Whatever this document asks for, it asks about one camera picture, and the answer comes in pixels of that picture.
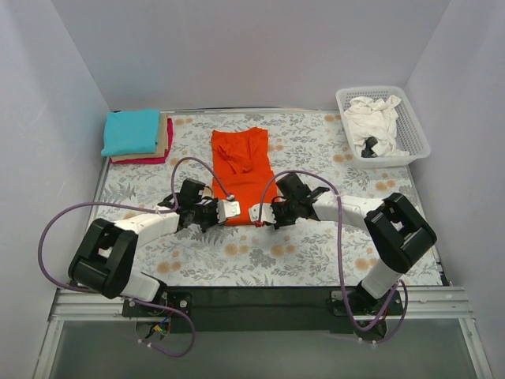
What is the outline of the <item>orange t shirt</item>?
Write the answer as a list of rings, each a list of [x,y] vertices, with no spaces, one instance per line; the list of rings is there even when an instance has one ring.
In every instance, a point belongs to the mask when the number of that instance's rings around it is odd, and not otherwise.
[[[249,209],[278,195],[275,184],[270,182],[274,173],[268,156],[268,131],[257,127],[242,132],[215,130],[211,149],[213,171],[241,209],[240,216],[227,220],[226,225],[250,225]]]

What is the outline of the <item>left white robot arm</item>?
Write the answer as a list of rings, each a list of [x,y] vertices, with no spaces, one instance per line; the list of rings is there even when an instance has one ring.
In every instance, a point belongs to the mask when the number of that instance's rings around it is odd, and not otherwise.
[[[137,249],[191,225],[206,231],[224,222],[223,201],[205,197],[204,189],[202,182],[186,179],[153,213],[114,222],[94,220],[70,263],[69,278],[109,299],[139,299],[148,314],[162,314],[168,305],[166,285],[133,267]]]

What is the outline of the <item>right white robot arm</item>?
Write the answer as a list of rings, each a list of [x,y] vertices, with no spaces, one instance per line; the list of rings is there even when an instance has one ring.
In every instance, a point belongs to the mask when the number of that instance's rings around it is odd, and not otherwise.
[[[366,231],[378,261],[354,289],[341,289],[340,302],[350,316],[384,313],[401,277],[436,244],[435,231],[401,193],[385,198],[343,196],[329,181],[310,189],[299,176],[300,171],[275,176],[281,199],[271,202],[268,223],[279,229],[306,219]]]

